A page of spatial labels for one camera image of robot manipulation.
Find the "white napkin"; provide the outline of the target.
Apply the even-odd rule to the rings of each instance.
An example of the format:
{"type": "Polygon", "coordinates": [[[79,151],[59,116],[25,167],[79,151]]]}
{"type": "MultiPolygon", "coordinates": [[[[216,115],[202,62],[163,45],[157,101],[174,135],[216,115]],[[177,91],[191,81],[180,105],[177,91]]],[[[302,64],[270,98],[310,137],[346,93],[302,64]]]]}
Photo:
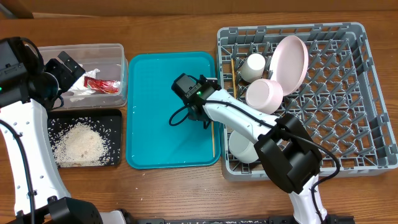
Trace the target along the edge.
{"type": "Polygon", "coordinates": [[[69,89],[70,92],[73,93],[73,95],[92,95],[94,94],[96,91],[92,90],[91,88],[85,87],[84,83],[85,83],[85,78],[89,77],[89,78],[96,78],[96,74],[99,73],[100,70],[99,69],[94,69],[92,71],[86,72],[84,73],[73,85],[72,87],[69,89]]]}

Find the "wooden chopstick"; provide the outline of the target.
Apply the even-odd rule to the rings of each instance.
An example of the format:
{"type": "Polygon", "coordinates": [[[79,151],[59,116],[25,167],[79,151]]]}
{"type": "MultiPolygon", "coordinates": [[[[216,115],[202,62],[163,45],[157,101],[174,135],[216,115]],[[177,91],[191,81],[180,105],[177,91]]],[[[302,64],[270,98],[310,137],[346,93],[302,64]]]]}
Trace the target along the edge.
{"type": "Polygon", "coordinates": [[[237,89],[236,89],[236,75],[234,71],[234,59],[231,58],[231,74],[232,74],[232,82],[233,82],[233,96],[237,99],[237,89]]]}
{"type": "Polygon", "coordinates": [[[212,140],[212,155],[215,158],[215,127],[214,122],[211,122],[211,140],[212,140]]]}

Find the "red snack wrapper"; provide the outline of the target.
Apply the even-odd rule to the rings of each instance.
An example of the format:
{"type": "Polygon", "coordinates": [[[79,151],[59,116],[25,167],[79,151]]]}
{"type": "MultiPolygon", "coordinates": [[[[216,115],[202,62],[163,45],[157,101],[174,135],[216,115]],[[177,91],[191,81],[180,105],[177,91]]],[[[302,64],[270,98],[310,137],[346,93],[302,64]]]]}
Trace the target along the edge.
{"type": "Polygon", "coordinates": [[[113,94],[120,90],[120,81],[117,80],[100,80],[95,78],[85,78],[85,87],[91,88],[100,93],[113,94]]]}

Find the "white paper cup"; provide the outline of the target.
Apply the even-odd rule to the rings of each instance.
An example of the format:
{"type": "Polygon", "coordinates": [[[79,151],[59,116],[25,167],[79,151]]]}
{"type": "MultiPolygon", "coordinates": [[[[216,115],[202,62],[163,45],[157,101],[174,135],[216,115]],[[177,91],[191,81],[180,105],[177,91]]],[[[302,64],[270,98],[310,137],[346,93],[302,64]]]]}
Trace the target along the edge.
{"type": "Polygon", "coordinates": [[[261,54],[251,54],[239,69],[241,78],[249,83],[262,78],[265,65],[266,60],[261,54]]]}

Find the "pink bowl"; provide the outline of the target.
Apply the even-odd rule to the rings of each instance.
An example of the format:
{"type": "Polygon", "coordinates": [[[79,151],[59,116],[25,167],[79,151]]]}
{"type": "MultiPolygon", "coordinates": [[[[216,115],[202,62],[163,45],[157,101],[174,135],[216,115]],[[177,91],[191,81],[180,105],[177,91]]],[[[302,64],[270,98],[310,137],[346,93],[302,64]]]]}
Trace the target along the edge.
{"type": "Polygon", "coordinates": [[[268,79],[252,82],[246,90],[246,104],[266,114],[274,113],[282,103],[283,90],[279,83],[268,79]]]}

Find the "grey small bowl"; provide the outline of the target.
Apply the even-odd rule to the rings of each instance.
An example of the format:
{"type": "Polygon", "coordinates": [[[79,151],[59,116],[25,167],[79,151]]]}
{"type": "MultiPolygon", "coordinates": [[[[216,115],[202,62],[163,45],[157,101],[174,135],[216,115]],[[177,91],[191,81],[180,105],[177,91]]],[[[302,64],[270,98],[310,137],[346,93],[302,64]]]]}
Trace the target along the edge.
{"type": "Polygon", "coordinates": [[[254,144],[237,131],[233,131],[228,140],[230,153],[239,161],[250,164],[258,160],[254,144]]]}

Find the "pink plate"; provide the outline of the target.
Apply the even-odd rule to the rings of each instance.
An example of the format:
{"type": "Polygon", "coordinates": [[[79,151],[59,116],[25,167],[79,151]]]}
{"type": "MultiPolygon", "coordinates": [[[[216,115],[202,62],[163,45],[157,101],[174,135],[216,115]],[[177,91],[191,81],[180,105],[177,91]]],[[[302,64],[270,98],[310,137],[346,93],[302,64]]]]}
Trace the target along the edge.
{"type": "Polygon", "coordinates": [[[298,90],[307,74],[308,61],[307,47],[297,36],[287,36],[277,45],[269,70],[271,80],[281,85],[284,96],[298,90]]]}

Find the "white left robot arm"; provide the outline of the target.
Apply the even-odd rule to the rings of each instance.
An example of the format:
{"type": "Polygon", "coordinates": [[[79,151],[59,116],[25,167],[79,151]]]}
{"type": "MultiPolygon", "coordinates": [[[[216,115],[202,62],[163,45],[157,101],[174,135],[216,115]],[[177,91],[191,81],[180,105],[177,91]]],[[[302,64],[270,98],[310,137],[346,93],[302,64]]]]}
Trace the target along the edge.
{"type": "Polygon", "coordinates": [[[91,202],[72,198],[58,172],[47,113],[84,73],[66,52],[45,63],[31,40],[1,40],[1,132],[15,185],[14,223],[134,221],[123,209],[99,212],[91,202]]]}

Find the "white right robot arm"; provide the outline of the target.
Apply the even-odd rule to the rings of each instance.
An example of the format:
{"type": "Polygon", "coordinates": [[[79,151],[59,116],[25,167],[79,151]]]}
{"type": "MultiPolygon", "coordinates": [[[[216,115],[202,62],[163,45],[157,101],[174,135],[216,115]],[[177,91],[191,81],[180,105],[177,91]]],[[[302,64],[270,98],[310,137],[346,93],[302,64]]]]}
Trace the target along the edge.
{"type": "Polygon", "coordinates": [[[279,118],[242,103],[215,79],[181,74],[172,85],[192,120],[223,123],[254,145],[268,178],[288,193],[297,223],[323,223],[327,212],[317,190],[322,155],[300,120],[279,118]]]}

